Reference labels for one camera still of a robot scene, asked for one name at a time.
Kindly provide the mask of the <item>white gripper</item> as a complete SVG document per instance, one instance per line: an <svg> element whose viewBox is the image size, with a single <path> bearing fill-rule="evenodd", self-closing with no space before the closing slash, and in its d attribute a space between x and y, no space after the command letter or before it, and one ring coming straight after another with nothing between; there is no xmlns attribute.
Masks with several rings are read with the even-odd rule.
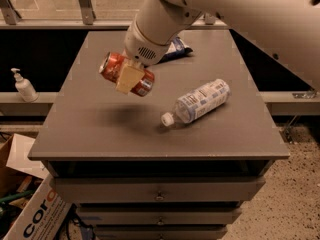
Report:
<svg viewBox="0 0 320 240"><path fill-rule="evenodd" d="M171 40L172 33L166 29L147 27L141 30L138 22L134 20L124 39L124 51L132 60L125 60L121 66L116 90L128 94L144 76L142 64L157 64L169 49Z"/></svg>

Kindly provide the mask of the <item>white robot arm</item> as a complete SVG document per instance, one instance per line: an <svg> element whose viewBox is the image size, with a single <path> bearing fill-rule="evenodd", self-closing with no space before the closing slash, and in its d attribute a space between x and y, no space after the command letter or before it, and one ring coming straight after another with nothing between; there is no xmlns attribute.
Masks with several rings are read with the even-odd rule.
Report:
<svg viewBox="0 0 320 240"><path fill-rule="evenodd" d="M127 30L124 52L154 65L171 41L205 13L320 89L319 0L144 0Z"/></svg>

